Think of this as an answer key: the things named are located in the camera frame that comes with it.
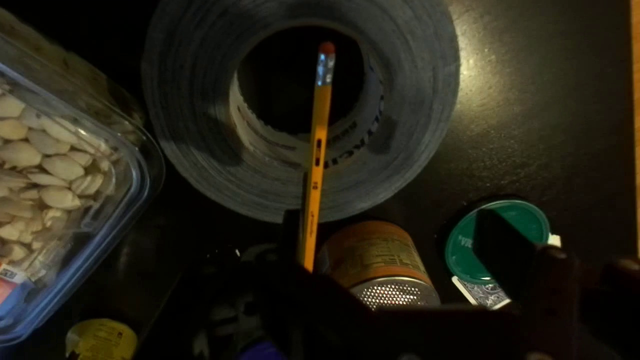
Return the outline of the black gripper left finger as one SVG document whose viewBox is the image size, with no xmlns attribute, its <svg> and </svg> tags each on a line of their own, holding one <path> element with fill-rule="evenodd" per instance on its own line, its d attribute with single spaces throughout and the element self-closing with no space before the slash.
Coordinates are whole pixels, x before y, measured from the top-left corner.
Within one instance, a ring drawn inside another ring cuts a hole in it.
<svg viewBox="0 0 640 360">
<path fill-rule="evenodd" d="M 142 360 L 372 360 L 372 312 L 295 260 L 301 211 L 232 264 L 188 270 Z"/>
</svg>

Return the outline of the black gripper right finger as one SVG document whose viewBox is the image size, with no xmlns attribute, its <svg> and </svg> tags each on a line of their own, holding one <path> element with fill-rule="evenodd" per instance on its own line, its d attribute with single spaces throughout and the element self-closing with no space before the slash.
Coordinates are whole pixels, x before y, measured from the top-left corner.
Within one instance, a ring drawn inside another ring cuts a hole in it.
<svg viewBox="0 0 640 360">
<path fill-rule="evenodd" d="M 640 262 L 583 264 L 540 248 L 508 286 L 523 353 L 539 360 L 640 360 Z"/>
</svg>

